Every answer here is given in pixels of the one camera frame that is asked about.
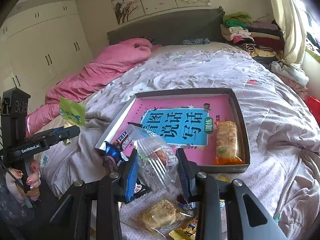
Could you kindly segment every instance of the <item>packaged pastry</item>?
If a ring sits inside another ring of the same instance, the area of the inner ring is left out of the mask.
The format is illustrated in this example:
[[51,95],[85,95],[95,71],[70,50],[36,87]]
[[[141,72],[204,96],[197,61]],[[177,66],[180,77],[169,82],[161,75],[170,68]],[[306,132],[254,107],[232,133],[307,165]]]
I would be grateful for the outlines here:
[[185,211],[167,199],[159,200],[140,212],[136,227],[159,239],[166,239],[170,231],[181,227],[193,217],[192,211]]
[[195,240],[198,225],[198,218],[195,217],[190,222],[180,228],[174,229],[169,233],[174,240]]
[[238,138],[238,128],[235,122],[216,122],[217,151],[215,165],[244,164],[241,160],[241,149]]

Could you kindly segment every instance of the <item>gray headboard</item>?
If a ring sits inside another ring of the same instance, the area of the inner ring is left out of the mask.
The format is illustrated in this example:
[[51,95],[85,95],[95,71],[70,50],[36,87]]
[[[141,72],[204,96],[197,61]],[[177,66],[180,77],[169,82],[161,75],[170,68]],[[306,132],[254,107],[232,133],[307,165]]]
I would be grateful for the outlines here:
[[109,44],[148,36],[158,44],[180,45],[184,39],[209,38],[225,42],[220,24],[223,9],[193,9],[152,16],[108,32]]

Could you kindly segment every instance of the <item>white wardrobe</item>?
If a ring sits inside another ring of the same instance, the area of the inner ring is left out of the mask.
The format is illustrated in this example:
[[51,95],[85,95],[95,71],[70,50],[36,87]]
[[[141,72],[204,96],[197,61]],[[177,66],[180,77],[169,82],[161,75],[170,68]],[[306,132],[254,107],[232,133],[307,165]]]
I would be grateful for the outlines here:
[[31,95],[32,112],[44,104],[49,88],[91,60],[74,0],[22,11],[0,29],[0,95],[18,87]]

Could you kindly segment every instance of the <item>metal bolt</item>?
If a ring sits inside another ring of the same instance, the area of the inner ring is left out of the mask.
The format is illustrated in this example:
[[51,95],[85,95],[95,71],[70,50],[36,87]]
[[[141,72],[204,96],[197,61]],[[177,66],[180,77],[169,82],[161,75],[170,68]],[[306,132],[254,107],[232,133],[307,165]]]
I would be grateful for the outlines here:
[[207,174],[203,171],[197,173],[198,178],[204,179],[207,177]]
[[110,173],[110,178],[112,178],[112,179],[116,179],[116,178],[118,178],[120,175],[119,175],[119,173],[117,173],[117,172],[112,172],[112,173]]
[[76,187],[80,187],[80,186],[82,186],[82,180],[76,180],[75,182],[74,182],[74,185],[76,186]]
[[243,184],[242,180],[239,179],[235,179],[232,183],[238,187],[241,187]]

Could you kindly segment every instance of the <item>pink blanket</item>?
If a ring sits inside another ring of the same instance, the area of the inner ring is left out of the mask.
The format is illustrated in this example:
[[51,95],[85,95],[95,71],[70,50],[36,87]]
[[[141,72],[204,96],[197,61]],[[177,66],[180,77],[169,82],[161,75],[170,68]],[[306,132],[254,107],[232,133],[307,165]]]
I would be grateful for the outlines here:
[[83,101],[126,71],[147,60],[151,51],[156,48],[157,46],[152,46],[148,40],[141,38],[106,47],[94,61],[84,66],[81,73],[65,78],[48,90],[45,104],[27,117],[26,135],[37,132],[59,115],[60,97],[75,102]]

